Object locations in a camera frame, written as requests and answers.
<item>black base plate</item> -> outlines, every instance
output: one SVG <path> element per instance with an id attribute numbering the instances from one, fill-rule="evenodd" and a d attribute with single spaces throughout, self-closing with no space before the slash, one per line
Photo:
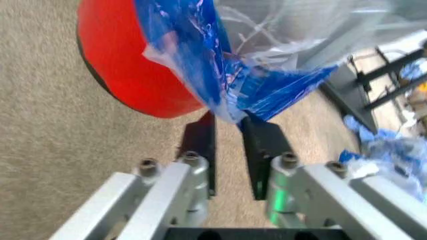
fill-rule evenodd
<path id="1" fill-rule="evenodd" d="M 353 115 L 371 132 L 377 132 L 377 126 L 370 110 L 368 96 L 362 85 L 356 84 L 356 75 L 347 65 L 341 66 L 330 79 L 320 86 L 321 91 L 333 101 L 343 114 Z"/>

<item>blue plastic bag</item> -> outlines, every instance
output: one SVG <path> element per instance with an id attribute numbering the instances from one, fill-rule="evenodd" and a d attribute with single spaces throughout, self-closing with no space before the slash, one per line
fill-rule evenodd
<path id="1" fill-rule="evenodd" d="M 338 66 L 269 70 L 232 53 L 212 0 L 135 0 L 144 55 L 174 71 L 217 116 L 268 120 L 316 89 Z"/>

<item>black metal stand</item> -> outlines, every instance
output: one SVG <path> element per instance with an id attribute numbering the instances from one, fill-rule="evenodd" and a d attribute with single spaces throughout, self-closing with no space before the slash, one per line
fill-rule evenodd
<path id="1" fill-rule="evenodd" d="M 384 66 L 367 74 L 358 72 L 356 76 L 346 65 L 342 66 L 327 82 L 320 86 L 320 89 L 344 114 L 353 115 L 371 132 L 376 133 L 377 126 L 371 111 L 426 82 L 427 74 L 412 80 L 405 86 L 397 86 L 394 91 L 380 97 L 374 102 L 370 102 L 367 96 L 367 91 L 371 89 L 369 83 L 390 72 L 399 72 L 406 64 L 426 57 L 426 49 L 427 42 L 424 44 L 423 49 L 414 51 L 393 62 L 386 63 Z"/>

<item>metal frame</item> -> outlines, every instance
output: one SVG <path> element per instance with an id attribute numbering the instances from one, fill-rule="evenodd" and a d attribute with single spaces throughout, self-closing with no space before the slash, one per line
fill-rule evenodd
<path id="1" fill-rule="evenodd" d="M 271 162 L 265 213 L 275 225 L 336 226 L 351 239 L 403 240 L 427 236 L 427 208 L 419 202 L 415 204 L 415 199 L 384 178 L 351 181 L 344 174 L 345 168 L 336 168 L 333 163 L 287 163 L 282 156 Z M 296 217 L 296 213 L 305 218 Z"/>
<path id="2" fill-rule="evenodd" d="M 328 81 L 320 86 L 323 93 L 328 96 L 345 114 L 353 115 L 360 123 L 365 125 L 371 132 L 377 132 L 377 126 L 371 114 L 371 110 L 387 103 L 388 101 L 404 94 L 427 81 L 427 74 L 411 81 L 408 85 L 398 86 L 385 96 L 369 102 L 366 92 L 370 91 L 369 83 L 378 77 L 390 72 L 395 72 L 404 65 L 409 64 L 419 58 L 426 57 L 427 42 L 423 48 L 393 62 L 386 62 L 367 74 L 357 72 L 357 76 L 352 73 L 348 66 L 343 65 L 330 77 Z"/>
<path id="3" fill-rule="evenodd" d="M 427 239 L 427 207 L 381 176 L 355 179 L 350 185 L 414 239 Z"/>
<path id="4" fill-rule="evenodd" d="M 114 173 L 50 240 L 104 239 L 117 221 L 133 213 L 147 191 L 139 176 Z"/>

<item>red ball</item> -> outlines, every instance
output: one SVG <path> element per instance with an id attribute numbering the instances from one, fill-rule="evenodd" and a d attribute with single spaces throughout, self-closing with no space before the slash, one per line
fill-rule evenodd
<path id="1" fill-rule="evenodd" d="M 159 118 L 202 107 L 169 68 L 142 55 L 147 43 L 134 0 L 82 0 L 77 14 L 82 54 L 121 102 Z"/>

